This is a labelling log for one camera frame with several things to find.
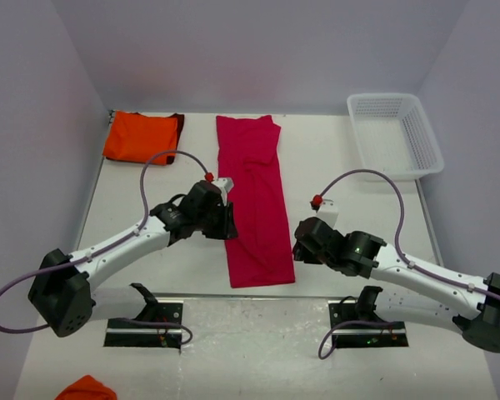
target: red connector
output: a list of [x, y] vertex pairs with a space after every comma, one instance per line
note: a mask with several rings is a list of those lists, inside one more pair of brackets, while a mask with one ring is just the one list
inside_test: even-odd
[[323, 197], [320, 194], [316, 194], [311, 201], [311, 207], [313, 209], [318, 209], [320, 205], [323, 203]]

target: mounting plate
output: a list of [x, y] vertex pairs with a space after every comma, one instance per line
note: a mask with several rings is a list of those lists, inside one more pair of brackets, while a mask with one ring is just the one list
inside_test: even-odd
[[[329, 301], [330, 328], [344, 321], [358, 320], [355, 307], [355, 300]], [[334, 332], [332, 344], [336, 348], [404, 348], [409, 346], [403, 322], [395, 322], [392, 329], [351, 325]]]
[[[160, 302], [147, 322], [182, 323], [183, 302]], [[108, 348], [181, 348], [181, 329], [140, 327], [118, 319], [107, 321], [104, 347]]]

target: cable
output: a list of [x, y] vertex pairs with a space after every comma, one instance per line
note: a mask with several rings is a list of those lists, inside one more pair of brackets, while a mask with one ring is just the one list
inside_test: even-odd
[[[142, 167], [142, 171], [141, 171], [141, 176], [139, 178], [139, 192], [141, 194], [141, 201], [142, 201], [142, 206], [143, 206], [143, 210], [144, 210], [144, 214], [142, 216], [142, 221], [141, 221], [141, 223], [139, 223], [139, 226], [137, 227], [137, 230], [139, 230], [139, 231], [141, 229], [143, 229], [143, 227], [146, 225], [147, 220], [148, 220], [148, 212], [149, 212], [148, 200], [147, 200], [146, 193], [144, 191], [144, 176], [146, 174], [147, 168], [152, 164], [152, 162], [155, 159], [157, 159], [161, 156], [164, 156], [166, 154], [174, 154], [174, 153], [182, 154], [184, 156], [192, 158], [194, 161], [197, 162], [197, 164], [204, 171], [206, 176], [208, 174], [210, 174], [210, 172], [208, 172], [208, 169], [203, 164], [203, 162], [200, 161], [197, 157], [193, 156], [190, 152], [184, 152], [182, 150], [166, 150], [164, 152], [159, 152], [159, 153], [151, 156], [150, 159], [144, 163], [144, 166]], [[122, 243], [126, 242], [129, 238], [132, 238], [134, 236], [135, 236], [134, 232], [131, 231], [130, 233], [128, 233], [127, 235], [124, 235], [123, 237], [119, 238], [115, 242], [108, 244], [106, 247], [102, 247], [101, 249], [97, 250], [96, 252], [93, 252], [91, 257], [96, 257], [96, 256], [99, 256], [101, 254], [104, 254], [105, 252], [112, 250], [116, 246], [121, 245]], [[54, 273], [56, 271], [60, 271], [60, 270], [65, 269], [65, 268], [74, 267], [75, 265], [85, 263], [87, 260], [88, 260], [87, 257], [82, 257], [82, 258], [79, 258], [78, 260], [75, 260], [73, 262], [66, 262], [64, 264], [57, 265], [55, 267], [48, 267], [48, 268], [44, 268], [44, 269], [39, 269], [37, 271], [25, 273], [24, 275], [13, 279], [11, 282], [7, 283], [2, 288], [0, 288], [0, 297], [5, 292], [7, 292], [9, 289], [11, 289], [13, 286], [18, 285], [20, 282], [23, 282], [29, 278], [33, 278], [33, 277], [36, 277], [38, 275], [44, 275], [46, 273]], [[188, 327], [184, 327], [183, 325], [180, 325], [180, 324], [173, 324], [170, 322], [143, 322], [143, 321], [135, 321], [133, 319], [128, 319], [128, 318], [119, 318], [119, 319], [121, 319], [122, 321], [126, 321], [128, 323], [134, 323], [136, 325], [149, 326], [149, 327], [154, 327], [154, 328], [160, 327], [160, 328], [180, 328], [180, 329], [183, 329], [184, 331], [189, 333], [189, 339], [186, 342], [182, 342], [182, 344], [189, 343], [191, 341], [191, 339], [193, 338], [193, 333], [191, 332], [191, 330]], [[47, 324], [44, 324], [44, 325], [41, 325], [38, 327], [25, 327], [25, 328], [21, 328], [21, 329], [12, 329], [10, 327], [4, 327], [4, 326], [0, 325], [0, 332], [11, 333], [11, 334], [22, 334], [22, 333], [33, 333], [33, 332], [41, 331], [41, 330], [46, 329], [46, 328], [48, 328]]]
[[185, 194], [183, 194], [183, 193], [175, 194], [174, 196], [170, 197], [170, 200], [168, 202], [174, 203], [179, 198], [184, 198], [184, 197], [185, 197]]
[[332, 346], [328, 350], [328, 352], [323, 355], [324, 344], [326, 344], [326, 341], [338, 329], [347, 327], [348, 325], [363, 325], [365, 327], [389, 328], [389, 326], [392, 326], [393, 323], [394, 322], [370, 322], [370, 321], [343, 321], [341, 323], [338, 323], [337, 325], [332, 327], [329, 331], [327, 331], [326, 335], [324, 335], [324, 337], [322, 338], [322, 341], [320, 342], [320, 345], [318, 346], [318, 358], [320, 358], [321, 360], [325, 360], [326, 358], [328, 358], [332, 355], [333, 350], [335, 350], [335, 346]]
[[181, 342], [181, 344], [187, 344], [193, 340], [193, 331], [186, 327], [185, 325], [182, 325], [180, 323], [175, 323], [175, 322], [149, 322], [149, 321], [135, 321], [134, 319], [128, 319], [128, 318], [115, 318], [118, 321], [123, 321], [125, 323], [133, 323], [134, 325], [137, 325], [139, 327], [145, 327], [145, 328], [156, 328], [156, 329], [182, 329], [183, 331], [187, 332], [189, 334], [189, 337], [187, 340], [184, 340]]
[[354, 296], [346, 296], [341, 299], [340, 302], [337, 303], [337, 308], [339, 308], [340, 313], [341, 313], [341, 319], [346, 319], [343, 314], [343, 309], [341, 306], [347, 301], [347, 300], [355, 300], [356, 298]]
[[[333, 179], [324, 188], [324, 190], [322, 190], [322, 192], [313, 199], [313, 201], [315, 202], [315, 199], [317, 199], [319, 202], [321, 202], [322, 199], [323, 199], [323, 196], [328, 192], [328, 190], [330, 190], [333, 187], [333, 185], [335, 185], [340, 180], [342, 180], [342, 179], [344, 179], [346, 177], [349, 177], [350, 175], [353, 175], [355, 173], [371, 173], [373, 175], [378, 175], [380, 178], [383, 178], [389, 185], [391, 185], [392, 190], [394, 190], [394, 192], [396, 193], [397, 198], [398, 198], [398, 203], [400, 205], [400, 218], [398, 219], [397, 230], [394, 233], [394, 247], [396, 248], [398, 257], [402, 261], [404, 261], [408, 266], [412, 266], [413, 269], [419, 271], [420, 273], [422, 273], [422, 274], [424, 274], [424, 275], [426, 275], [426, 276], [428, 276], [430, 278], [436, 279], [436, 280], [438, 280], [440, 282], [443, 282], [443, 283], [447, 283], [449, 285], [456, 286], [458, 288], [463, 288], [463, 289], [467, 289], [468, 290], [469, 287], [468, 287], [468, 285], [466, 283], [461, 283], [461, 282], [454, 281], [452, 279], [448, 279], [446, 277], [441, 277], [441, 276], [437, 275], [436, 273], [430, 272], [430, 271], [428, 271], [428, 270], [426, 270], [426, 269], [424, 269], [422, 267], [419, 267], [417, 264], [412, 263], [411, 260], [409, 260], [406, 257], [405, 253], [402, 251], [402, 248], [400, 246], [400, 234], [402, 233], [403, 223], [404, 223], [404, 220], [405, 220], [405, 217], [406, 217], [406, 208], [405, 208], [405, 205], [404, 205], [404, 202], [403, 202], [402, 194], [400, 193], [400, 190], [398, 189], [398, 186], [387, 175], [385, 175], [385, 174], [383, 174], [383, 173], [381, 173], [379, 171], [375, 171], [373, 169], [366, 169], [366, 168], [353, 169], [352, 171], [345, 172], [343, 175], [340, 175], [339, 177], [336, 177], [335, 179]], [[479, 287], [475, 287], [473, 289], [473, 291], [477, 292], [477, 293], [481, 293], [484, 296], [487, 296], [487, 297], [490, 297], [490, 298], [494, 298], [494, 299], [500, 301], [500, 295], [499, 294], [496, 294], [496, 293], [493, 293], [493, 292], [489, 292], [488, 290], [481, 289]], [[347, 321], [347, 322], [348, 323], [359, 323], [361, 325], [374, 326], [374, 327], [377, 327], [378, 324], [382, 324], [382, 323], [386, 323], [387, 325], [388, 324], [392, 324], [392, 322], [367, 322], [367, 321]], [[333, 327], [332, 329], [330, 329], [328, 331], [328, 333], [326, 333], [326, 335], [324, 336], [324, 339], [321, 341], [320, 347], [318, 349], [318, 357], [320, 359], [323, 360], [325, 358], [328, 358], [332, 354], [332, 352], [334, 350], [334, 347], [332, 347], [332, 350], [330, 352], [328, 352], [325, 355], [325, 357], [321, 357], [321, 355], [322, 355], [321, 352], [322, 352], [324, 343], [328, 340], [328, 338], [332, 335], [332, 333], [334, 331], [336, 331], [337, 329], [345, 326], [345, 325], [343, 325], [343, 323], [344, 322], [339, 323], [338, 325], [336, 325], [335, 327]]]

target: white enclosure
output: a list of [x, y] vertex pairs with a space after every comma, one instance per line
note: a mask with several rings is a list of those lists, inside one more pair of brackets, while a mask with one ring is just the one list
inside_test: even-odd
[[[102, 164], [109, 110], [186, 113], [180, 148], [200, 153], [215, 167], [214, 115], [274, 114], [282, 127], [278, 156], [293, 230], [305, 210], [310, 212], [308, 196], [340, 172], [359, 166], [353, 156], [355, 147], [350, 147], [348, 96], [381, 92], [420, 98], [445, 161], [441, 173], [401, 187], [408, 213], [404, 247], [420, 258], [435, 260], [437, 242], [447, 268], [480, 276], [500, 273], [500, 0], [0, 1], [0, 287], [36, 269], [42, 256], [54, 248], [72, 251], [80, 242], [100, 241], [137, 219], [138, 198], [119, 197], [117, 191], [121, 183], [133, 193], [139, 166]], [[311, 154], [317, 161], [301, 160], [301, 154]], [[149, 184], [155, 183], [154, 189], [147, 188], [151, 195], [171, 196], [180, 188], [176, 181], [194, 173], [182, 160], [172, 167], [179, 171], [172, 177], [161, 168], [150, 172]], [[310, 181], [315, 167], [327, 168], [322, 181], [316, 179], [310, 182], [314, 187], [297, 190], [296, 177]], [[192, 182], [189, 176], [181, 189]], [[100, 193], [113, 200], [104, 204]], [[387, 187], [353, 179], [334, 189], [333, 196], [347, 210], [337, 228], [392, 238], [397, 209]], [[373, 214], [365, 215], [363, 208]], [[114, 282], [140, 279], [157, 290], [233, 295], [231, 290], [223, 292], [225, 273], [218, 281], [205, 274], [197, 281], [186, 278], [193, 270], [193, 258], [210, 258], [215, 273], [223, 273], [225, 266], [216, 262], [223, 248], [221, 243], [215, 246], [205, 248], [199, 237], [193, 238], [180, 247], [185, 257], [178, 256], [177, 247], [163, 253], [162, 260], [171, 265], [167, 276], [156, 275], [155, 264], [147, 257]], [[182, 272], [175, 267], [178, 262]], [[297, 283], [292, 287], [248, 293], [326, 297], [337, 290], [341, 297], [357, 294], [366, 284], [308, 266], [297, 265], [296, 271]], [[172, 286], [163, 281], [167, 277]], [[14, 327], [36, 322], [26, 299], [28, 288], [28, 283], [19, 285], [0, 302], [1, 322]], [[219, 307], [234, 304], [229, 302]], [[195, 299], [189, 307], [196, 312], [208, 304]], [[237, 307], [251, 307], [244, 304]], [[298, 307], [300, 321], [308, 324], [300, 329], [320, 334], [326, 326], [322, 318], [311, 324], [314, 310], [322, 307], [314, 299], [283, 299], [274, 304], [289, 310]], [[190, 312], [188, 317], [200, 324], [196, 314]], [[285, 324], [295, 323], [273, 314], [268, 318], [277, 341]], [[63, 346], [83, 338], [89, 341], [86, 349], [92, 349], [87, 353], [99, 355], [103, 351], [97, 338], [102, 328], [101, 323], [93, 324]], [[203, 329], [211, 340], [221, 340]], [[351, 351], [346, 358], [334, 355], [326, 364], [311, 358], [313, 347], [291, 346], [285, 358], [275, 351], [257, 357], [261, 347], [238, 347], [232, 333], [252, 343], [263, 333], [234, 329], [228, 338], [222, 337], [226, 351], [231, 348], [241, 357], [251, 354], [250, 361], [238, 362], [234, 371], [255, 372], [261, 362], [267, 363], [265, 369], [284, 370], [292, 379], [306, 376], [301, 373], [304, 368], [315, 368], [308, 374], [314, 380], [307, 385], [298, 382], [300, 391], [295, 393], [281, 392], [290, 384], [289, 376], [248, 375], [248, 380], [239, 382], [241, 387], [235, 387], [228, 372], [223, 375], [226, 379], [212, 373], [218, 390], [207, 393], [212, 398], [238, 393], [246, 398], [336, 398], [347, 393], [354, 398], [379, 393], [391, 398], [404, 394], [406, 388], [418, 393], [418, 398], [500, 398], [500, 355], [488, 354], [486, 361], [482, 352], [447, 332], [424, 332], [411, 325], [412, 347], [401, 357], [389, 350]], [[299, 336], [296, 330], [289, 332], [300, 346], [304, 341], [314, 346], [318, 340]], [[148, 398], [147, 388], [165, 388], [166, 398], [196, 398], [202, 393], [200, 371], [188, 363], [196, 358], [210, 363], [214, 354], [208, 353], [212, 347], [200, 347], [197, 340], [187, 354], [184, 350], [181, 357], [169, 356], [179, 360], [181, 370], [156, 370], [168, 377], [175, 373], [180, 381], [194, 379], [193, 385], [165, 381], [166, 385], [158, 386], [153, 375], [141, 373], [140, 367], [115, 364], [121, 359], [137, 366], [144, 359], [146, 364], [163, 365], [164, 354], [156, 354], [153, 360], [153, 354], [144, 349], [129, 350], [120, 357], [112, 352], [96, 362], [78, 358], [67, 368], [80, 376], [64, 376], [58, 367], [63, 347], [60, 350], [59, 341], [45, 335], [48, 332], [34, 335], [30, 347], [29, 335], [0, 333], [0, 399], [13, 398], [15, 392], [19, 399], [35, 398], [36, 393], [50, 398], [81, 374], [90, 373], [89, 368], [110, 387], [120, 385], [120, 379], [128, 388], [119, 388], [121, 398]], [[40, 356], [46, 341], [55, 359], [51, 352]], [[438, 357], [445, 352], [451, 360], [438, 369], [438, 363], [444, 363]], [[350, 369], [344, 369], [343, 359]], [[383, 359], [388, 361], [385, 368]], [[103, 360], [112, 364], [106, 372], [100, 372]], [[288, 370], [289, 363], [302, 370]], [[413, 373], [408, 368], [412, 365], [420, 366], [422, 378], [408, 377], [407, 385], [400, 387], [403, 380], [398, 372]], [[381, 387], [380, 381], [364, 385], [356, 379], [365, 374], [387, 377]], [[258, 378], [268, 378], [263, 386], [268, 391], [254, 390]]]

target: white table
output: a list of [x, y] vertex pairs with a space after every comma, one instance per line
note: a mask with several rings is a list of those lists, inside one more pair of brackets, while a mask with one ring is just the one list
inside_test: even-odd
[[[346, 117], [275, 115], [291, 231], [312, 215], [313, 194], [338, 174], [358, 166]], [[180, 148], [216, 171], [218, 143], [213, 114], [186, 114]], [[141, 217], [141, 166], [104, 161], [82, 235], [81, 248], [120, 232]], [[194, 162], [178, 157], [147, 174], [152, 205], [186, 193], [202, 177]], [[433, 261], [433, 250], [414, 182], [400, 183], [407, 209], [403, 248]], [[364, 230], [391, 241], [398, 203], [385, 184], [351, 177], [330, 196], [339, 203], [336, 228]], [[50, 399], [82, 375], [92, 374], [127, 399], [378, 398], [495, 399], [482, 351], [458, 335], [407, 324], [408, 348], [348, 349], [321, 362], [318, 343], [329, 328], [325, 299], [357, 295], [375, 284], [346, 278], [327, 267], [296, 265], [292, 285], [231, 289], [222, 242], [195, 235], [151, 254], [104, 286], [144, 283], [158, 293], [295, 296], [276, 300], [189, 298], [183, 323], [195, 339], [182, 354], [167, 349], [103, 347], [105, 323], [91, 322], [71, 337], [51, 331], [33, 336], [16, 399]], [[389, 284], [380, 284], [390, 288]]]
[[[273, 119], [282, 127], [277, 152], [293, 233], [300, 221], [314, 215], [309, 207], [313, 195], [339, 174], [358, 167], [357, 153], [348, 117], [274, 115]], [[215, 114], [186, 114], [179, 148], [198, 156], [216, 174]], [[103, 162], [80, 248], [99, 243], [140, 219], [141, 168], [138, 164]], [[187, 193], [202, 178], [198, 165], [184, 156], [177, 156], [171, 166], [151, 167], [145, 182], [151, 207], [166, 202], [176, 193]], [[401, 182], [399, 186], [407, 210], [402, 247], [414, 256], [432, 261], [433, 249], [416, 184]], [[385, 182], [364, 182], [361, 177], [350, 177], [338, 183], [327, 196], [340, 207], [336, 229], [343, 233], [362, 230], [392, 241], [398, 223], [398, 200]], [[357, 295], [365, 285], [373, 283], [362, 278], [345, 278], [324, 266], [297, 262], [295, 268], [297, 281], [291, 285], [231, 289], [223, 242], [196, 233], [163, 252], [142, 258], [102, 286], [121, 287], [139, 282], [159, 293], [336, 297]]]

